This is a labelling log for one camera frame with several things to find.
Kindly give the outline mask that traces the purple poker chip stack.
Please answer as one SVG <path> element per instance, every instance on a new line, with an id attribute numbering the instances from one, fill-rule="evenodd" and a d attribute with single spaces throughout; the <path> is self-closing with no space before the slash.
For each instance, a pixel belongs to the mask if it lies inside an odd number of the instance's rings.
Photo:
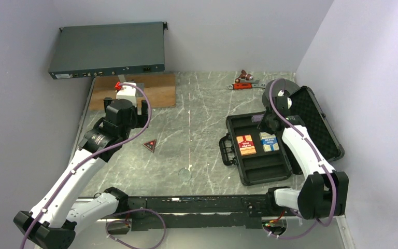
<path id="1" fill-rule="evenodd" d="M 251 116 L 251 121 L 253 123 L 261 122 L 263 117 L 264 117 L 264 115 L 253 115 L 253 116 Z"/>

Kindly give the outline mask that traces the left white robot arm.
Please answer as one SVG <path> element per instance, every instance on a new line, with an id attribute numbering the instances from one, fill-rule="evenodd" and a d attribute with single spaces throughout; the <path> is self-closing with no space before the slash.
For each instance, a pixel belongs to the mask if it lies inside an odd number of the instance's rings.
<path id="1" fill-rule="evenodd" d="M 93 176 L 125 143 L 132 141 L 130 131 L 148 128 L 152 110 L 148 99 L 138 111 L 127 99 L 104 99 L 105 116 L 86 132 L 66 170 L 49 192 L 30 211 L 19 211 L 13 219 L 23 233 L 24 248 L 31 240 L 42 248 L 69 248 L 76 235 L 90 223 L 108 215 L 123 217 L 129 197 L 110 187 L 81 209 L 72 210 L 75 201 Z"/>

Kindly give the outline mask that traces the black poker set case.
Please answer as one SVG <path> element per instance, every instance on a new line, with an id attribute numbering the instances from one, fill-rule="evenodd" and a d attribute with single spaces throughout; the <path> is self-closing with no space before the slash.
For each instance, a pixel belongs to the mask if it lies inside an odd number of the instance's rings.
<path id="1" fill-rule="evenodd" d="M 345 151 L 336 138 L 326 115 L 322 111 L 313 91 L 302 86 L 290 96 L 291 113 L 304 121 L 309 136 L 328 161 L 341 159 Z M 226 166 L 238 168 L 243 185 L 284 181 L 292 174 L 301 175 L 302 170 L 290 149 L 282 141 L 278 151 L 265 151 L 262 147 L 258 122 L 253 122 L 254 113 L 232 115 L 226 118 L 227 134 L 219 141 L 222 161 Z M 249 135 L 253 139 L 255 153 L 242 155 L 237 137 Z"/>

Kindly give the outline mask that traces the red triangular dealer button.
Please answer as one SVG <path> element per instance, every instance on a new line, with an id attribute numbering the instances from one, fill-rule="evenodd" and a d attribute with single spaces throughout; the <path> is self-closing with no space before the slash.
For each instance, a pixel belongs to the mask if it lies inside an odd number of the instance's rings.
<path id="1" fill-rule="evenodd" d="M 154 153 L 156 145 L 157 145 L 157 139 L 153 139 L 151 141 L 143 143 L 143 146 L 152 153 Z"/>

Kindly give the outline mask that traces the blue playing card box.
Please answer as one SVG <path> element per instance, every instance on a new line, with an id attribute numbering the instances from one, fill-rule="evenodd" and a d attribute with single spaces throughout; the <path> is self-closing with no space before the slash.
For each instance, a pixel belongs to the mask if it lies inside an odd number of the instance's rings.
<path id="1" fill-rule="evenodd" d="M 259 136 L 260 136 L 262 148 L 265 152 L 279 150 L 279 144 L 278 144 L 276 135 L 269 134 L 267 132 L 260 132 Z"/>

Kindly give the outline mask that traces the clear round dealer button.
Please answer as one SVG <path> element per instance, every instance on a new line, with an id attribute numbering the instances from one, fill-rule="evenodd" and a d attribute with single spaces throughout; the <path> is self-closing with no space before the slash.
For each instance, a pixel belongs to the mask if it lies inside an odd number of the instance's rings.
<path id="1" fill-rule="evenodd" d="M 179 176 L 181 181 L 187 182 L 187 181 L 189 181 L 191 179 L 192 172 L 188 168 L 182 168 L 182 169 L 179 170 L 178 176 Z"/>

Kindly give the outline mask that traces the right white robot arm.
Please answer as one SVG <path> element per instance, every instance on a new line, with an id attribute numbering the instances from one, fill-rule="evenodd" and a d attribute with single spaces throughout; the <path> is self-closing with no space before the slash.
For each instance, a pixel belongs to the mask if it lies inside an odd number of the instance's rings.
<path id="1" fill-rule="evenodd" d="M 332 218 L 344 215 L 349 178 L 335 170 L 312 141 L 306 124 L 289 108 L 287 96 L 273 96 L 260 121 L 261 131 L 277 135 L 291 151 L 304 175 L 301 189 L 274 187 L 268 190 L 265 209 L 278 215 L 284 209 L 298 211 L 303 219 Z"/>

